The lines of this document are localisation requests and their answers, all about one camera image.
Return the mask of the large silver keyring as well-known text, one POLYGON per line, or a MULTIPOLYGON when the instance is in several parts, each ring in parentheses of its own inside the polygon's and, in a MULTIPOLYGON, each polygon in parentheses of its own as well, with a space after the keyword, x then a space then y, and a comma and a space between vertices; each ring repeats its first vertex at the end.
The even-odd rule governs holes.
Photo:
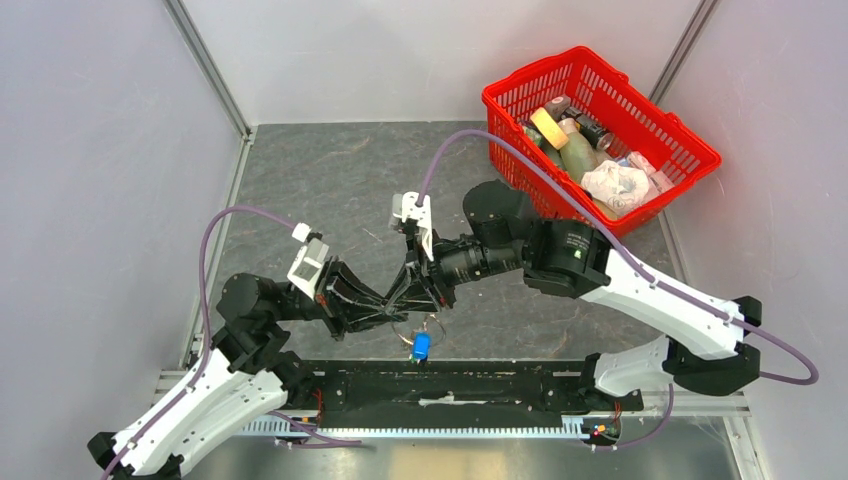
POLYGON ((393 334, 408 347, 413 345, 414 337, 422 333, 430 336, 432 347, 440 345, 447 338, 447 329, 435 313, 427 313, 418 321, 392 322, 390 326, 393 334))

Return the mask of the blue key tag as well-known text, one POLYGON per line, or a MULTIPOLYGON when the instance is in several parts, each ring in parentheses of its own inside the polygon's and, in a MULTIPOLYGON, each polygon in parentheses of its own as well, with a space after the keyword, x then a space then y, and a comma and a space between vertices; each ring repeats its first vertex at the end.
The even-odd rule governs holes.
POLYGON ((417 332, 412 339, 410 360, 414 363, 426 362, 429 358, 432 338, 425 331, 417 332))

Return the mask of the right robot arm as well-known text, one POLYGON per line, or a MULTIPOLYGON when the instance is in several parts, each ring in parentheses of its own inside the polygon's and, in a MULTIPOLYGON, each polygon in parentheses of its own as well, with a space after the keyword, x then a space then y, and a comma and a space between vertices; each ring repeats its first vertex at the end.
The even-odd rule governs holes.
POLYGON ((471 233, 441 239, 428 196, 393 197, 390 225, 406 236, 408 252, 389 289, 388 312, 450 309, 459 285, 517 270, 542 294, 609 307, 659 332, 642 346, 586 358, 577 395, 588 408, 668 383, 726 396, 760 377, 761 354, 744 340, 746 328, 761 320, 756 299, 717 299, 628 262, 596 228, 541 217, 525 192, 498 180, 469 190, 463 211, 471 233))

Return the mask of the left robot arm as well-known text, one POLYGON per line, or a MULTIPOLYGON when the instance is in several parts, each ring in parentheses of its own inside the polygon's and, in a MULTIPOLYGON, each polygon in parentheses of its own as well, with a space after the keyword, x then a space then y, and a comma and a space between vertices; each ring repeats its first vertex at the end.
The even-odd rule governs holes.
POLYGON ((305 277, 282 282, 239 273, 216 309, 223 325, 198 361, 145 414, 118 432, 100 432, 87 448, 105 479, 182 479, 224 441, 285 404, 307 405, 314 383, 304 361, 285 350, 284 321, 321 321, 332 337, 366 331, 400 316, 384 295, 332 258, 305 277))

